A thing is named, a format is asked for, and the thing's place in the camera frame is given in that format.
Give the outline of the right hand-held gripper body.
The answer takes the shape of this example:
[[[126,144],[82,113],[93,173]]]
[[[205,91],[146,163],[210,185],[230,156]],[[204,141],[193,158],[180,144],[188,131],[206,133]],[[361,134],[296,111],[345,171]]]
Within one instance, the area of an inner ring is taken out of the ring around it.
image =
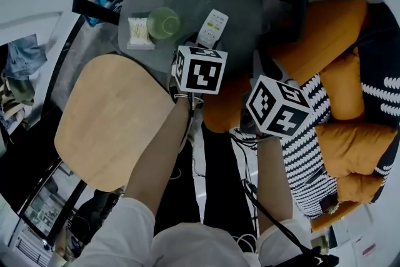
[[[240,130],[260,141],[270,136],[291,138],[310,118],[313,108],[306,94],[272,58],[253,54],[251,90],[242,96]]]

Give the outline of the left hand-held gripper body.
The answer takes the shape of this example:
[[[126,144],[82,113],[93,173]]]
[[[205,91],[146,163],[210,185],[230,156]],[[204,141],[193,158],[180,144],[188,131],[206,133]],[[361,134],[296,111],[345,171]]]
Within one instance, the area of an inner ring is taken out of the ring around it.
[[[225,51],[179,46],[172,76],[183,92],[218,94],[227,58]]]

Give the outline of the white remote control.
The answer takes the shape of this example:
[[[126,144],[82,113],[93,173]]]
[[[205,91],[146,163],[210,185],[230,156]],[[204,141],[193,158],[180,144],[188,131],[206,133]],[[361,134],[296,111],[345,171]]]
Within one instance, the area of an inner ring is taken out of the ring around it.
[[[213,9],[197,34],[196,44],[212,49],[219,41],[228,20],[227,15]]]

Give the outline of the green plastic cup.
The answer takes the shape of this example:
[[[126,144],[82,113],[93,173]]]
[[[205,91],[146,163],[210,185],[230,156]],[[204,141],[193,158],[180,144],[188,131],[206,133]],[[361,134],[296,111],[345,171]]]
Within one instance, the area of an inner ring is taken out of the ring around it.
[[[155,39],[171,38],[181,28],[180,17],[168,7],[153,10],[147,18],[148,33]]]

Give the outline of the clear cotton swab packet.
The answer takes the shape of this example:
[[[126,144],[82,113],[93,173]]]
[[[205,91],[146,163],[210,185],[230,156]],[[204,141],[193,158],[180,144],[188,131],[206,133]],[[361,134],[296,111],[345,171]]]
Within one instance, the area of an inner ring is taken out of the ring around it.
[[[128,18],[129,41],[127,48],[130,50],[154,50],[155,45],[148,33],[147,18]]]

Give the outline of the person's right forearm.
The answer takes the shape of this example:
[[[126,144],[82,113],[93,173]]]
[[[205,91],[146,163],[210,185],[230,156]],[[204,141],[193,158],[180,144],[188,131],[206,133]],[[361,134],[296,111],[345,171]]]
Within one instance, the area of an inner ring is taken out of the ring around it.
[[[293,218],[293,199],[278,137],[257,145],[257,200],[278,222]]]

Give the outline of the person's left forearm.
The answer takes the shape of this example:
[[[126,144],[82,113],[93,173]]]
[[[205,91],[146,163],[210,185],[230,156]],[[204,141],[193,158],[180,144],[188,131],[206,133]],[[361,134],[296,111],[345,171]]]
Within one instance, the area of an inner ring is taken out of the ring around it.
[[[191,157],[179,155],[191,107],[187,99],[179,98],[160,130],[139,157],[124,196],[148,208],[149,219],[154,221],[163,194],[170,189],[172,207],[169,212],[179,216],[183,205],[195,202]]]

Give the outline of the oval wooden table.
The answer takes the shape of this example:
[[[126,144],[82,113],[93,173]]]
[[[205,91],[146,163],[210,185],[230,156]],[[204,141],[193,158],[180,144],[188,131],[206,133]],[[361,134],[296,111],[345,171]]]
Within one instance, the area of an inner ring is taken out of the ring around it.
[[[54,138],[56,151],[87,185],[114,191],[127,184],[173,106],[138,63],[117,54],[98,56],[71,91]]]

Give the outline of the silver wrist bangle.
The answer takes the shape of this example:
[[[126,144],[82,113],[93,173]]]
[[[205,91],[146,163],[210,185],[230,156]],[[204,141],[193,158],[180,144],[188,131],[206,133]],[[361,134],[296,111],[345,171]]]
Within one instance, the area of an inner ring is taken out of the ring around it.
[[[196,96],[194,93],[178,93],[173,96],[174,99],[178,98],[187,98],[190,101],[196,101],[197,103],[203,103],[204,97],[203,96]]]

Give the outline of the dark plastic bin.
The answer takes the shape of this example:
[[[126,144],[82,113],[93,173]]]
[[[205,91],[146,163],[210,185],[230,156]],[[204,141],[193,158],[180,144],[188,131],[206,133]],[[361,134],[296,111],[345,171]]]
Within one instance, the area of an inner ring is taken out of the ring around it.
[[[119,15],[123,5],[123,0],[87,0],[94,6],[94,16],[85,15],[87,23],[94,27],[99,23],[111,23],[118,25]]]

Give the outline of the person's white shirt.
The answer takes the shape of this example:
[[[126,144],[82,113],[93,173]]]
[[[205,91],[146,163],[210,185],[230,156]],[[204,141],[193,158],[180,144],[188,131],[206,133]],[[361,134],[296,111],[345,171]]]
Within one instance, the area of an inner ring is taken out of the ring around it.
[[[222,229],[181,223],[154,234],[154,225],[146,205],[123,198],[70,267],[276,266],[301,254],[275,226],[258,238],[251,253]]]

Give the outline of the blue denim garment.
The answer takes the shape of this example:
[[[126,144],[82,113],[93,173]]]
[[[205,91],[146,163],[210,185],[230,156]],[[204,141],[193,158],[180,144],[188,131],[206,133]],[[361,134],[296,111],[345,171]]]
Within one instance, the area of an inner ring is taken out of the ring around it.
[[[7,49],[6,77],[9,79],[28,80],[47,61],[35,34],[11,41]]]

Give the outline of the olive green garment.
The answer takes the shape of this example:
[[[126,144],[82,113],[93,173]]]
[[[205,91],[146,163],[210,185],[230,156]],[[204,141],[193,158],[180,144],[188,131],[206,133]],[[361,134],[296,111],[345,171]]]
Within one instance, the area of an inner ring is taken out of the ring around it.
[[[7,78],[5,69],[2,70],[0,78],[4,82],[4,93],[7,97],[13,97],[17,103],[22,103],[27,106],[32,106],[34,104],[35,91],[30,80]]]

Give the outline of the beige tote bag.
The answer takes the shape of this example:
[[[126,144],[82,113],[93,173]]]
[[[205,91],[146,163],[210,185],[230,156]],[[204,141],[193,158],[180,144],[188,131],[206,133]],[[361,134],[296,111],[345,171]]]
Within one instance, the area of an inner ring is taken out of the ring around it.
[[[23,121],[26,111],[25,107],[25,104],[18,103],[15,100],[9,100],[0,105],[0,123],[4,126],[9,135],[11,135]]]

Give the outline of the black glass-door cabinet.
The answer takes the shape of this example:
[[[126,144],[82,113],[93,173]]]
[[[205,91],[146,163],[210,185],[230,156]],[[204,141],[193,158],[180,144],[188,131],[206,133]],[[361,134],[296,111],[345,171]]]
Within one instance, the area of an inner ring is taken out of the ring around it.
[[[50,244],[61,225],[94,194],[58,155],[56,129],[55,124],[18,129],[0,157],[0,195],[18,218]]]

